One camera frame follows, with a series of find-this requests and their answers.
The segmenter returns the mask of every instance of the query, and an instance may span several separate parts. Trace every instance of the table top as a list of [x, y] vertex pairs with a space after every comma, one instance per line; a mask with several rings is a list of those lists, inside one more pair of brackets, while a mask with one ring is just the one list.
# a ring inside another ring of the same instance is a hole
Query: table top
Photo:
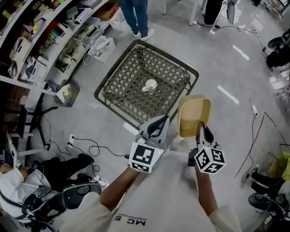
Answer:
[[[168, 115], [190, 85], [189, 72], [144, 46], [134, 46], [125, 55], [114, 73], [105, 78], [101, 90], [105, 102], [109, 101], [140, 125], [155, 116]], [[149, 79], [157, 82], [157, 88], [153, 92], [143, 92]]]

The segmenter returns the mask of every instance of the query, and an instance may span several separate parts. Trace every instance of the blue jeans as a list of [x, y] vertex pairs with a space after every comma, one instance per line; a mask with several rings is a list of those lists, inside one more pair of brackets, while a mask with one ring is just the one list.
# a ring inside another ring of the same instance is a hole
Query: blue jeans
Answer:
[[[119, 4], [134, 34], [140, 31], [141, 36], [146, 36], [148, 34], [147, 0], [119, 0]], [[133, 7], [136, 11], [137, 20], [134, 15]]]

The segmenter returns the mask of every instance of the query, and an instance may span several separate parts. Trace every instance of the white t-shirt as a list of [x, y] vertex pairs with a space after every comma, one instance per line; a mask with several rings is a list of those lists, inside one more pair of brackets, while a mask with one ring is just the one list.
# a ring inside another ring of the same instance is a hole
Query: white t-shirt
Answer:
[[98, 199], [78, 208], [61, 232], [241, 232], [229, 207], [206, 215], [194, 172], [184, 153], [169, 152], [151, 174], [138, 176], [114, 213]]
[[[15, 203], [23, 204], [24, 200], [35, 190], [37, 190], [40, 185], [50, 187], [46, 177], [42, 175], [39, 170], [35, 170], [27, 177], [25, 182], [23, 181], [23, 175], [17, 168], [14, 168], [9, 172], [0, 175], [0, 190], [2, 194], [9, 200]], [[1, 196], [0, 204], [3, 210], [14, 218], [23, 215], [21, 208], [7, 203]], [[23, 223], [30, 222], [30, 220], [20, 221]]]

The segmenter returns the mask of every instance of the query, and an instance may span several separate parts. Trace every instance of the white sneaker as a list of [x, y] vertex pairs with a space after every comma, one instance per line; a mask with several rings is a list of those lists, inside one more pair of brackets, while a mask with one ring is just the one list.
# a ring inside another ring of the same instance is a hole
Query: white sneaker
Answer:
[[212, 27], [212, 24], [205, 24], [203, 19], [198, 20], [198, 24], [205, 27]]
[[134, 32], [133, 32], [133, 35], [134, 35], [135, 38], [139, 38], [141, 36], [141, 33], [138, 31], [137, 34], [134, 34]]
[[154, 34], [154, 29], [150, 28], [150, 29], [148, 30], [147, 36], [141, 37], [140, 40], [142, 40], [142, 41], [146, 41], [146, 40], [149, 39], [153, 34]]

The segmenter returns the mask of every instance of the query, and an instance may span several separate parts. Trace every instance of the black strap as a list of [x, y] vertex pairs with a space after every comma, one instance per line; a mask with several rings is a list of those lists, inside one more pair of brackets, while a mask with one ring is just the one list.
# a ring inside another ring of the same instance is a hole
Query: black strap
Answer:
[[[22, 209], [22, 205], [21, 205], [21, 204], [18, 204], [18, 203], [16, 203], [16, 202], [13, 202], [13, 201], [9, 200], [6, 196], [3, 195], [3, 193], [2, 193], [1, 191], [0, 191], [0, 195], [1, 195], [1, 197], [3, 198], [3, 200], [5, 200], [8, 204], [13, 205], [13, 206], [16, 206], [16, 207]], [[16, 219], [16, 220], [23, 220], [23, 219], [25, 219], [26, 217], [27, 217], [27, 214], [23, 214], [23, 215], [21, 215], [21, 216], [19, 216], [19, 217], [15, 217], [15, 219]]]

